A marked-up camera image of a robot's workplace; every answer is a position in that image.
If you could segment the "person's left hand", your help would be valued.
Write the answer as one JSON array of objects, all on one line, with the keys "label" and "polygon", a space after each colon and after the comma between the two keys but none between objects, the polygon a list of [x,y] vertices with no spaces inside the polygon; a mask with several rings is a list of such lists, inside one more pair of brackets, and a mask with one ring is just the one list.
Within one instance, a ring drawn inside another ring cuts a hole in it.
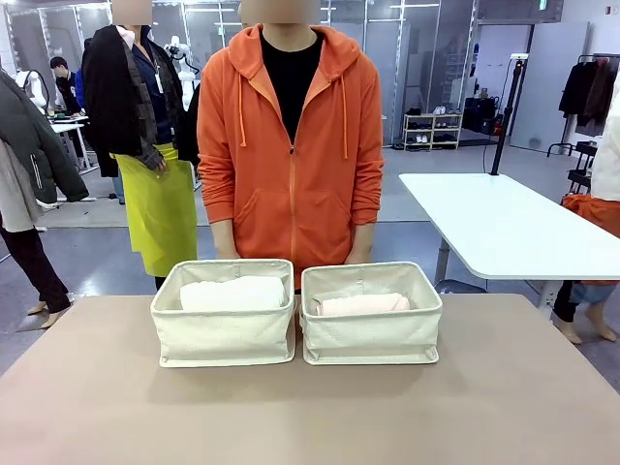
[{"label": "person's left hand", "polygon": [[372,262],[372,248],[374,234],[372,232],[357,232],[353,241],[352,250],[345,264],[370,264]]}]

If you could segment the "person's right hand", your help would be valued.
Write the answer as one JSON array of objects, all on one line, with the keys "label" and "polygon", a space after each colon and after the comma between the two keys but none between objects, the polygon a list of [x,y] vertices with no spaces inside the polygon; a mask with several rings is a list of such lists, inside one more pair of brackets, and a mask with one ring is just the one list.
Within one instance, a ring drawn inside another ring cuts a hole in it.
[{"label": "person's right hand", "polygon": [[217,259],[238,260],[240,256],[236,250],[233,233],[231,231],[216,230],[212,230],[212,232]]}]

